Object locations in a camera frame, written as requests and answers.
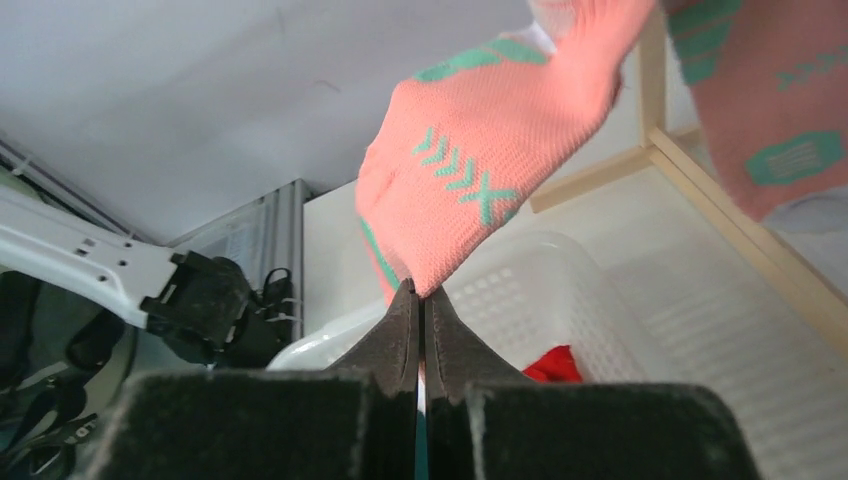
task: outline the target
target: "pink sock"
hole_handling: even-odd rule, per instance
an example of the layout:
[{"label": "pink sock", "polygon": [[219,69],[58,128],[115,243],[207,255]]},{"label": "pink sock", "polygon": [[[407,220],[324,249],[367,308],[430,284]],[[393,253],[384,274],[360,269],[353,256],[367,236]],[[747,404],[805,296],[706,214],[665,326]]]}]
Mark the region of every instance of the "pink sock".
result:
[{"label": "pink sock", "polygon": [[652,7],[535,2],[555,54],[502,37],[395,88],[356,187],[387,300],[408,277],[432,293],[597,131]]},{"label": "pink sock", "polygon": [[848,1],[665,0],[721,183],[779,230],[848,226]]}]

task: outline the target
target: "white laundry basket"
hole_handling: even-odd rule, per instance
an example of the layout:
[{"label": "white laundry basket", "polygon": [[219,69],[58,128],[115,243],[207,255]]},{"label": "white laundry basket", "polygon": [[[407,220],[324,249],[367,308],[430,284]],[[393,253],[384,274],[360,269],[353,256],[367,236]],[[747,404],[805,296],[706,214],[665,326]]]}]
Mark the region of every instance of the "white laundry basket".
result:
[{"label": "white laundry basket", "polygon": [[[484,245],[445,283],[460,319],[519,369],[570,345],[587,381],[672,381],[680,375],[573,240],[531,233]],[[385,314],[382,302],[290,345],[269,370],[322,369]]]}]

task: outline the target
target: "ceiling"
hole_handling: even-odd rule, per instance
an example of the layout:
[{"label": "ceiling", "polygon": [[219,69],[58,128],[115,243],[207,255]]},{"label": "ceiling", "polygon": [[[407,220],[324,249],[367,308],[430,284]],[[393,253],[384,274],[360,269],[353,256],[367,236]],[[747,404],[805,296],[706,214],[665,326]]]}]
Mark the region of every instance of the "ceiling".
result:
[{"label": "ceiling", "polygon": [[[0,130],[164,242],[351,181],[395,83],[529,22],[522,0],[6,0]],[[628,98],[586,158],[635,143]]]}]

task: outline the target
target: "wooden stick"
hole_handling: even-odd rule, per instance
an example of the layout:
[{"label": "wooden stick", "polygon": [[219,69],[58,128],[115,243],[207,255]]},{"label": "wooden stick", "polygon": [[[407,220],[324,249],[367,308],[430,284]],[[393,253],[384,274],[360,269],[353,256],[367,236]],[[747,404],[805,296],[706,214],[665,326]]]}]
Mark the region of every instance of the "wooden stick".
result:
[{"label": "wooden stick", "polygon": [[530,197],[530,208],[533,213],[539,213],[650,165],[645,149],[633,147],[573,175],[542,185]]},{"label": "wooden stick", "polygon": [[650,159],[765,280],[848,359],[848,303],[794,250],[748,218],[665,132],[651,132]]},{"label": "wooden stick", "polygon": [[645,23],[636,45],[639,62],[639,145],[650,147],[650,133],[665,130],[666,52],[665,15],[657,7]]}]

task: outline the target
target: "white plastic part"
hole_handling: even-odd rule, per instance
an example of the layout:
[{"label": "white plastic part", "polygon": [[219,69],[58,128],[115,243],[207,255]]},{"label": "white plastic part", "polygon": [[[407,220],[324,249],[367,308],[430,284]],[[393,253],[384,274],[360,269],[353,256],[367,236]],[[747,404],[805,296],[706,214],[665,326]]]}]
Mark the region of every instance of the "white plastic part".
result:
[{"label": "white plastic part", "polygon": [[173,253],[0,186],[0,265],[88,298],[135,327],[147,326],[141,301],[159,296],[176,270]]},{"label": "white plastic part", "polygon": [[523,30],[507,33],[506,36],[538,48],[548,55],[556,53],[556,44],[538,22],[533,22]]},{"label": "white plastic part", "polygon": [[[583,248],[563,235],[532,233],[485,245],[445,290],[463,322],[516,368],[571,345],[588,381],[683,380]],[[378,302],[334,320],[283,350],[268,369],[325,368],[385,311]]]}]

